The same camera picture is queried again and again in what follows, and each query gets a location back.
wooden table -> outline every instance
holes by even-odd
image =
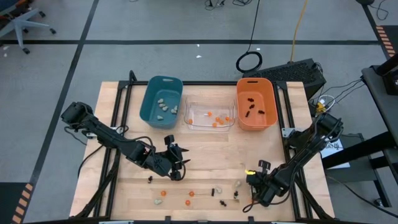
[[[287,85],[295,125],[298,128],[307,128],[312,120],[303,84],[290,82]],[[117,82],[103,82],[99,92],[95,116],[107,125],[111,122],[117,86]],[[281,205],[267,208],[255,205],[250,212],[242,212],[242,208],[251,202],[244,170],[258,170],[259,159],[269,161],[272,164],[271,169],[285,162],[278,123],[265,131],[258,132],[243,131],[237,123],[228,132],[214,132],[192,131],[183,120],[185,98],[188,95],[234,96],[235,86],[184,86],[177,125],[170,130],[154,129],[140,119],[139,110],[145,90],[145,85],[134,85],[132,88],[127,117],[130,130],[125,137],[149,136],[159,152],[165,150],[164,137],[174,134],[175,142],[190,150],[184,152],[183,156],[184,159],[191,159],[191,161],[187,163],[187,174],[184,180],[172,182],[166,177],[157,176],[150,170],[141,169],[122,156],[114,195],[111,217],[113,220],[164,220],[165,216],[171,216],[172,220],[213,221],[246,221],[248,216],[253,216],[255,221],[293,221],[295,219],[291,199]],[[279,94],[283,99],[283,93],[280,91]],[[284,121],[287,122],[284,101],[281,100],[281,103],[284,109]],[[120,106],[118,124],[122,110],[123,107]],[[85,156],[98,146],[95,139],[88,140]],[[83,166],[70,215],[76,215],[98,188],[103,157],[104,150],[95,154]],[[304,167],[304,171],[309,191],[325,211],[334,217],[320,155],[315,156]],[[147,179],[151,175],[154,179],[151,184],[148,184]],[[239,196],[235,200],[233,193],[234,183],[237,180],[242,182],[242,186],[237,189]],[[211,189],[215,186],[221,187],[223,192],[216,193],[212,197]],[[167,191],[166,197],[160,195],[162,190]],[[194,197],[189,196],[190,191],[194,191]],[[302,194],[299,190],[297,192],[302,203]],[[107,198],[106,192],[101,214],[104,214]],[[154,200],[157,198],[162,199],[163,203],[155,205]],[[186,200],[191,201],[190,206],[185,205]],[[220,205],[220,200],[224,200],[228,206]],[[282,198],[276,197],[273,202],[280,200]],[[300,206],[300,209],[304,216],[303,206]]]

small toy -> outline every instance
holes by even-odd
[[[221,189],[221,187],[216,186],[215,189],[216,189],[217,193],[219,193],[219,194],[223,193],[223,189]]]
[[[154,203],[155,205],[161,204],[163,201],[161,199],[155,199]]]

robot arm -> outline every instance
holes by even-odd
[[[253,199],[268,207],[275,195],[279,197],[285,195],[293,185],[299,169],[325,148],[329,142],[335,142],[342,132],[341,119],[336,119],[327,113],[321,114],[305,131],[292,131],[284,139],[284,144],[299,150],[290,161],[281,164],[270,174],[267,174],[267,171],[271,164],[260,161],[259,166],[262,167],[262,172],[251,170],[246,176],[246,182],[255,190]]]
[[[167,150],[164,152],[155,152],[156,148],[152,145],[152,140],[148,137],[140,137],[136,139],[126,139],[115,130],[109,128],[93,115],[90,106],[78,102],[72,103],[61,115],[62,121],[69,125],[68,128],[77,132],[82,129],[82,133],[91,132],[97,135],[99,143],[109,148],[116,148],[126,156],[128,160],[144,169],[150,169],[160,176],[168,176],[172,180],[181,180],[181,174],[178,170],[182,169],[184,163],[182,161],[182,149],[174,142],[174,136],[165,137]],[[150,145],[138,139],[146,138],[150,141]]]

black object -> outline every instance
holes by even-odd
[[[174,136],[169,135],[164,138],[167,150],[165,152],[155,152],[155,147],[137,139],[126,139],[115,130],[107,127],[93,115],[90,106],[78,102],[73,102],[61,115],[62,121],[69,125],[70,129],[77,132],[82,129],[82,134],[88,132],[97,135],[98,142],[106,147],[119,149],[126,156],[126,159],[144,169],[150,169],[161,177],[168,176],[172,180],[180,180],[181,174],[178,170],[182,169],[182,152],[187,149],[180,148],[174,142]]]
[[[276,195],[279,197],[285,195],[290,190],[299,169],[328,142],[335,142],[342,132],[341,119],[336,119],[327,113],[321,114],[305,131],[292,131],[285,139],[289,147],[298,149],[291,160],[275,168],[270,174],[267,174],[267,171],[271,168],[271,164],[260,160],[259,167],[262,167],[262,172],[253,171],[254,174],[246,176],[246,182],[256,190],[253,199],[268,207]]]
[[[250,77],[266,78],[272,83],[303,82],[308,100],[326,83],[321,71],[311,58],[243,74],[243,78]]]

chair wheel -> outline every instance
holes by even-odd
[[[25,52],[25,54],[29,54],[30,53],[30,50],[28,50],[27,48],[24,48],[22,50]]]
[[[45,17],[45,14],[44,14],[44,12],[40,11],[40,12],[39,12],[39,14],[40,14],[40,16],[41,16],[42,18],[44,18],[44,17]]]

